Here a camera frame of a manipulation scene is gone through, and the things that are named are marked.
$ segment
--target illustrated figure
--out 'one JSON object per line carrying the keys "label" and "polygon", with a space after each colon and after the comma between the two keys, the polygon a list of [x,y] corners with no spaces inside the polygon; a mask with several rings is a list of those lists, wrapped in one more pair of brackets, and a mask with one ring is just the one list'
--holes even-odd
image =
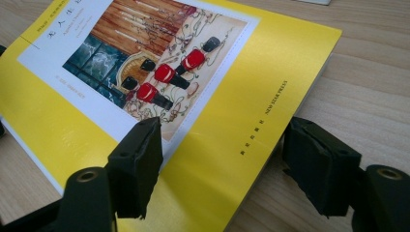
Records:
{"label": "illustrated figure", "polygon": [[134,96],[136,92],[136,97],[148,103],[156,104],[157,106],[164,108],[166,110],[170,110],[172,105],[174,104],[172,101],[164,97],[157,88],[155,88],[150,83],[143,83],[138,88],[138,81],[133,78],[132,76],[128,76],[123,83],[121,84],[127,90],[130,90],[129,95]]}
{"label": "illustrated figure", "polygon": [[155,66],[155,62],[147,58],[144,60],[144,62],[142,62],[139,68],[146,72],[152,72],[155,69]]}
{"label": "illustrated figure", "polygon": [[205,56],[207,53],[212,52],[220,45],[220,40],[216,37],[211,37],[203,46],[202,49],[194,49],[188,54],[187,57],[182,60],[181,65],[178,66],[175,71],[177,74],[182,75],[187,71],[191,71],[205,62]]}
{"label": "illustrated figure", "polygon": [[185,78],[177,74],[177,72],[167,64],[161,64],[156,69],[154,78],[157,81],[169,83],[182,89],[187,89],[190,86],[189,81],[187,81]]}

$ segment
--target clamp jaw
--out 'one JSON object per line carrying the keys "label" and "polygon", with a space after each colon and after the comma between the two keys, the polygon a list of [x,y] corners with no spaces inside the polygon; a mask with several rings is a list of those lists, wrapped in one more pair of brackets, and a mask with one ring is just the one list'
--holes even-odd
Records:
{"label": "clamp jaw", "polygon": [[0,227],[0,231],[113,232],[116,218],[145,218],[161,169],[159,118],[136,124],[108,156],[67,181],[63,198]]}
{"label": "clamp jaw", "polygon": [[320,215],[354,210],[354,231],[409,231],[410,178],[395,168],[359,167],[362,155],[311,121],[294,117],[283,143],[289,174]]}

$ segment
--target book cover illustration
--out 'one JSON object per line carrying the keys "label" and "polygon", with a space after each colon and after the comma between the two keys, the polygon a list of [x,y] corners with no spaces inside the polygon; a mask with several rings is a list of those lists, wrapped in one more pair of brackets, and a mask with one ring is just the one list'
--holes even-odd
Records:
{"label": "book cover illustration", "polygon": [[75,0],[19,61],[118,141],[160,117],[168,160],[256,24],[195,1]]}

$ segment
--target yellow book cover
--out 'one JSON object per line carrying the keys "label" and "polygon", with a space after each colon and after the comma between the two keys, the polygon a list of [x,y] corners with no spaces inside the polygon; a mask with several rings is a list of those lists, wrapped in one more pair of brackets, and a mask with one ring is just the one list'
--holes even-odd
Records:
{"label": "yellow book cover", "polygon": [[119,231],[221,231],[340,34],[229,1],[55,0],[0,58],[0,115],[61,193],[160,117],[147,217]]}

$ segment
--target wooden surface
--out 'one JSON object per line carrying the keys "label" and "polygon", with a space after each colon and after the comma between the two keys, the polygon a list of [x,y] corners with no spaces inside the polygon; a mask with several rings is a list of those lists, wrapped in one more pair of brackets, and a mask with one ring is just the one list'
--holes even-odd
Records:
{"label": "wooden surface", "polygon": [[[343,30],[323,76],[298,116],[314,121],[363,155],[410,173],[410,2],[236,0]],[[51,0],[2,0],[0,44],[17,38]],[[227,231],[351,231],[350,219],[317,214],[273,155]],[[9,134],[0,139],[0,216],[21,217],[58,199]]]}

